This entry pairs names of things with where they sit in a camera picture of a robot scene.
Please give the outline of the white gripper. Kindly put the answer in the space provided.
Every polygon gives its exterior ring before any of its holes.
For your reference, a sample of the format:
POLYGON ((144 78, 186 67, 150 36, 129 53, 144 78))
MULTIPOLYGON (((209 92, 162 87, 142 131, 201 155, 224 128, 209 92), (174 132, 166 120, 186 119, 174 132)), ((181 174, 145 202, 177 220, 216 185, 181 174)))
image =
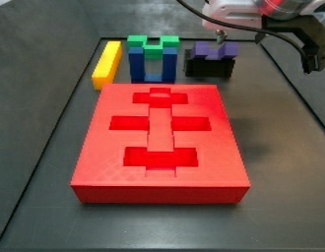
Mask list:
MULTIPOLYGON (((237 26, 259 29, 261 27, 261 15, 253 0, 207 0, 203 5, 203 14, 209 18, 237 26)), ((265 34, 257 32, 255 43, 259 44, 265 34)), ((215 31, 217 44, 224 41, 224 31, 215 31)))

